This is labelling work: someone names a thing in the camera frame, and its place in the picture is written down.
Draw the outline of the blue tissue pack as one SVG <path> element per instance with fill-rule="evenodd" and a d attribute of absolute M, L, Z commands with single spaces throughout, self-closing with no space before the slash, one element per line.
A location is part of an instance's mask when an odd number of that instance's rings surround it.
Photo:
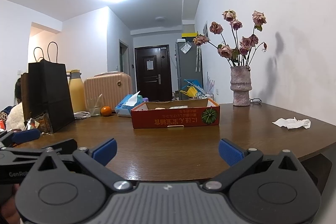
<path fill-rule="evenodd" d="M 115 112 L 118 117 L 131 117 L 131 110 L 143 102 L 143 98 L 139 92 L 128 94 L 116 107 Z"/>

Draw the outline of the clear drinking glass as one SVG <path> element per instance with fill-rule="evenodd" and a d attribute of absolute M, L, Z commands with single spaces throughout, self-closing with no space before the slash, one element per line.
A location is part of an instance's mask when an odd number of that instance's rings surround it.
<path fill-rule="evenodd" d="M 102 94 L 95 98 L 87 99 L 87 109 L 92 117 L 101 115 Z"/>

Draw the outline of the black eyeglasses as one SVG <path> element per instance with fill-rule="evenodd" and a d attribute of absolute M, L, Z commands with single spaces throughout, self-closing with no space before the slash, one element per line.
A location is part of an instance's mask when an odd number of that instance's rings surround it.
<path fill-rule="evenodd" d="M 262 104 L 262 100 L 260 98 L 251 98 L 250 99 L 250 104 Z"/>

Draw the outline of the yellow box on fridge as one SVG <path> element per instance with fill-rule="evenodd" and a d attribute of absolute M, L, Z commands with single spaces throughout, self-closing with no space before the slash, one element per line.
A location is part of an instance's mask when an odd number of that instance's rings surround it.
<path fill-rule="evenodd" d="M 197 36 L 197 33 L 182 33 L 181 38 L 194 38 Z"/>

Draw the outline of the yellow thermos jug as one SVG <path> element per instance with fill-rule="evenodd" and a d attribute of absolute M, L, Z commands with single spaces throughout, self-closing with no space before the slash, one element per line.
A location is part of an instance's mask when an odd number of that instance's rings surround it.
<path fill-rule="evenodd" d="M 84 97 L 84 83 L 81 79 L 81 73 L 78 69 L 68 71 L 69 89 L 73 112 L 77 113 L 86 110 Z"/>

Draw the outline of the pink textured vase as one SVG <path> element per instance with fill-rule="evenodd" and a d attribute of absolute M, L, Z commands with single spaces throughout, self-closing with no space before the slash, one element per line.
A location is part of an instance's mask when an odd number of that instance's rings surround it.
<path fill-rule="evenodd" d="M 234 106 L 249 106 L 249 91 L 252 90 L 250 68 L 246 66 L 231 67 L 230 89 L 233 91 Z"/>

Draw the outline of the wall picture frame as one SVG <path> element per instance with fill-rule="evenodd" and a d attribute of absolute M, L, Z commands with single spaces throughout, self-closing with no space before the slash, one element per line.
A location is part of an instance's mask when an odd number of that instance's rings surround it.
<path fill-rule="evenodd" d="M 205 37 L 209 37 L 209 32 L 208 32 L 208 24 L 207 24 L 207 22 L 205 23 L 205 25 L 203 26 L 203 35 L 205 36 Z"/>

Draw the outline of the dried pink roses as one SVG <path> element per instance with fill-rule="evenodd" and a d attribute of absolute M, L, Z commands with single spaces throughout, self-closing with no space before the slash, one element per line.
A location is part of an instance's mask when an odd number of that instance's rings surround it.
<path fill-rule="evenodd" d="M 207 35 L 198 34 L 193 38 L 193 43 L 200 47 L 203 44 L 213 46 L 220 57 L 226 59 L 231 67 L 247 67 L 250 68 L 252 60 L 256 55 L 257 50 L 266 52 L 268 49 L 266 42 L 261 40 L 256 35 L 256 31 L 261 32 L 266 24 L 266 16 L 264 13 L 254 11 L 252 13 L 253 30 L 250 36 L 239 37 L 238 30 L 243 28 L 243 24 L 238 20 L 234 10 L 226 10 L 222 12 L 222 17 L 229 24 L 229 31 L 233 38 L 233 43 L 229 43 L 224 37 L 224 28 L 218 22 L 211 22 L 209 32 L 213 35 L 220 36 L 222 41 L 215 44 Z"/>

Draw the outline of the orange fruit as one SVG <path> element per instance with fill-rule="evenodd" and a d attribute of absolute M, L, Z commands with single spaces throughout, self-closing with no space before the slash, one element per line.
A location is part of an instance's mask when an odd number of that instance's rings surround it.
<path fill-rule="evenodd" d="M 112 108 L 109 106 L 104 106 L 100 110 L 101 116 L 108 117 L 112 115 Z"/>

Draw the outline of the seated person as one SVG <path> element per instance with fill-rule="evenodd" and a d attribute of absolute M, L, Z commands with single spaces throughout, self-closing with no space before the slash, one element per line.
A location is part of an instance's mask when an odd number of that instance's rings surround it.
<path fill-rule="evenodd" d="M 25 120 L 22 106 L 21 78 L 18 78 L 17 82 L 15 83 L 14 96 L 17 104 L 10 110 L 7 116 L 6 129 L 7 131 L 23 131 L 25 129 Z"/>

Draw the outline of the yellow watering can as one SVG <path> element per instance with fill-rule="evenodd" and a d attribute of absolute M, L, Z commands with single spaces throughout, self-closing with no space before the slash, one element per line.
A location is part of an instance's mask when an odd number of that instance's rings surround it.
<path fill-rule="evenodd" d="M 198 90 L 194 86 L 188 86 L 187 91 L 181 90 L 180 92 L 189 98 L 195 98 L 198 94 Z"/>

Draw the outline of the black paper bag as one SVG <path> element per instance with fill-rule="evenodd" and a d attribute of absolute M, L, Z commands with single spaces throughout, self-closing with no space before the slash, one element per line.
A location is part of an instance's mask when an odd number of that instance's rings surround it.
<path fill-rule="evenodd" d="M 66 66 L 58 60 L 52 62 L 41 47 L 35 47 L 33 53 L 40 56 L 34 57 L 28 72 L 21 75 L 24 120 L 39 121 L 45 115 L 55 133 L 75 120 Z"/>

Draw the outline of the crumpled white tissue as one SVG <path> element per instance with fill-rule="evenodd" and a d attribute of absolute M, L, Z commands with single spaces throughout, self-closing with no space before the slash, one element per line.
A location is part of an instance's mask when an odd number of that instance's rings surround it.
<path fill-rule="evenodd" d="M 311 126 L 311 121 L 309 119 L 297 120 L 295 117 L 289 119 L 279 118 L 278 120 L 272 123 L 277 125 L 278 127 L 285 127 L 288 130 L 301 127 L 309 129 Z"/>

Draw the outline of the red cardboard box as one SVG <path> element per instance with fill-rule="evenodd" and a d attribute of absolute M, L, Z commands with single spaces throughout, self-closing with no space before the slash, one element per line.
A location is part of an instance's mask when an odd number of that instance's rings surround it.
<path fill-rule="evenodd" d="M 187 105 L 187 109 L 169 109 L 171 106 Z M 177 100 L 169 102 L 144 102 L 131 110 L 134 129 L 217 126 L 221 107 L 211 98 Z"/>

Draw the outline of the dark entrance door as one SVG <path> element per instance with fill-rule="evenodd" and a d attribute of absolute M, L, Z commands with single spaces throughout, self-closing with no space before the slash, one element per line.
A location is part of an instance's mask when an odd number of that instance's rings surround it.
<path fill-rule="evenodd" d="M 150 102 L 171 101 L 171 66 L 169 46 L 135 49 L 137 91 Z"/>

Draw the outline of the pink ribbed suitcase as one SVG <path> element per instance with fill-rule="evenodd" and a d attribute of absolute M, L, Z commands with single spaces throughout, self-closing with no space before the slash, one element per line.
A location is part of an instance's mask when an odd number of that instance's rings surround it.
<path fill-rule="evenodd" d="M 106 72 L 84 81 L 86 105 L 95 104 L 100 95 L 101 106 L 109 106 L 112 111 L 128 94 L 132 94 L 130 75 L 123 72 Z"/>

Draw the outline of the white wipes bottle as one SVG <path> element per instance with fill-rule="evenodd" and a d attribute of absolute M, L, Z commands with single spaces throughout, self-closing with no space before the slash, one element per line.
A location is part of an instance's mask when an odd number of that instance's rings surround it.
<path fill-rule="evenodd" d="M 169 109 L 187 109 L 189 106 L 187 105 L 180 105 L 180 106 L 171 106 Z"/>

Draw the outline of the grey refrigerator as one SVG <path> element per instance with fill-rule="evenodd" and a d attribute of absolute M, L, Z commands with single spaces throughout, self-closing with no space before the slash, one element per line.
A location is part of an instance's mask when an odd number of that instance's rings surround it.
<path fill-rule="evenodd" d="M 194 36 L 180 38 L 175 44 L 179 99 L 186 100 L 189 82 L 203 87 L 201 52 L 194 44 Z"/>

